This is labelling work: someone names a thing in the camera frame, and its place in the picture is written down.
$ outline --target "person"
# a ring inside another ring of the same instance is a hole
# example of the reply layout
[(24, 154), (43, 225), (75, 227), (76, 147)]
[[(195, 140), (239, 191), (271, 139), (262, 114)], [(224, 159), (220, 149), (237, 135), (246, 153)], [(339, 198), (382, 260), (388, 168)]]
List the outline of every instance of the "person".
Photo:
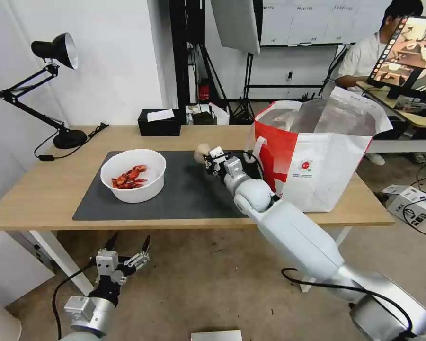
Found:
[[(339, 67), (336, 85), (353, 92), (362, 93), (357, 82), (366, 82), (386, 45), (393, 36), (403, 16), (423, 13), (421, 0), (393, 0), (385, 10), (380, 30), (350, 48)], [(385, 160), (379, 154), (367, 153), (372, 163), (383, 166)]]

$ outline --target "black desk mat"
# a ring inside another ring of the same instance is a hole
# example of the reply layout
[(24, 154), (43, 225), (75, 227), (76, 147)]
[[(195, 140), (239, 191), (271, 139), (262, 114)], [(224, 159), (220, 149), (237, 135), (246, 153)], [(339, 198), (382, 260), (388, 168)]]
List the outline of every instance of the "black desk mat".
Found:
[[(120, 152), (109, 152), (109, 158)], [(104, 186), (99, 170), (73, 220), (150, 220), (242, 218), (219, 178), (196, 163), (192, 151), (160, 152), (166, 158), (165, 183), (153, 199), (138, 204), (118, 200)]]

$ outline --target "wooden table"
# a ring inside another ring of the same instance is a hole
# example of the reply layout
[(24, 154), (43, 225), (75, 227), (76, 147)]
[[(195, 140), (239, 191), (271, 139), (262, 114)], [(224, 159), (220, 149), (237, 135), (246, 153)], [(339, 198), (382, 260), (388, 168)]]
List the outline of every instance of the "wooden table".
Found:
[[(77, 129), (89, 133), (94, 127)], [(183, 126), (180, 137), (141, 137), (136, 126), (111, 126), (73, 155), (36, 166), (0, 201), (0, 230), (29, 230), (67, 275), (79, 268), (52, 234), (52, 230), (207, 229), (255, 228), (248, 218), (132, 221), (73, 221), (85, 192), (110, 151), (148, 148), (157, 151), (194, 150), (200, 143), (212, 148), (242, 149), (250, 126)], [(66, 151), (52, 149), (53, 155)], [(322, 227), (339, 227), (341, 243), (351, 226), (390, 226), (391, 215), (364, 182), (354, 175), (336, 208), (308, 216)], [(92, 286), (85, 276), (73, 282), (87, 294)]]
[(357, 86), (365, 91), (365, 96), (370, 98), (377, 103), (381, 104), (387, 112), (393, 114), (393, 116), (399, 119), (409, 122), (409, 127), (404, 132), (399, 140), (382, 141), (374, 140), (368, 151), (373, 153), (426, 153), (426, 140), (412, 140), (412, 136), (418, 129), (426, 129), (426, 117), (410, 114), (402, 110), (396, 110), (395, 99), (387, 98), (390, 91), (389, 87), (383, 87), (381, 89), (374, 89), (374, 86), (365, 83), (358, 82)]

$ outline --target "bag handle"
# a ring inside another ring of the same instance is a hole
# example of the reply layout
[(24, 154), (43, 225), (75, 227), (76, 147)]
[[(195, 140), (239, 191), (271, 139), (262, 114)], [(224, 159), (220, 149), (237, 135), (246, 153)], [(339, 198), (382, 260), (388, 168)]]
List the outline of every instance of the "bag handle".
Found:
[[(259, 136), (252, 150), (252, 155), (254, 155), (255, 158), (258, 159), (260, 162), (262, 162), (262, 160), (260, 159), (260, 151), (262, 150), (262, 146), (264, 144), (267, 144), (266, 138)], [(249, 134), (248, 141), (246, 142), (246, 151), (250, 150), (251, 145), (252, 145), (252, 134)], [(247, 154), (243, 154), (243, 157), (245, 158), (245, 161), (247, 163), (253, 163), (255, 161), (254, 158), (250, 158)]]

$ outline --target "red and white bag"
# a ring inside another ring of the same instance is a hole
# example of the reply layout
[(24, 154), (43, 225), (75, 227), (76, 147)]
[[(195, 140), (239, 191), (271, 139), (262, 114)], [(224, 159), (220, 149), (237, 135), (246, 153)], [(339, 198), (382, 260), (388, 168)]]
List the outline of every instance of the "red and white bag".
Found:
[(253, 154), (283, 200), (304, 212), (329, 212), (373, 137), (392, 128), (378, 104), (335, 88), (329, 99), (279, 101), (262, 111), (254, 122)]

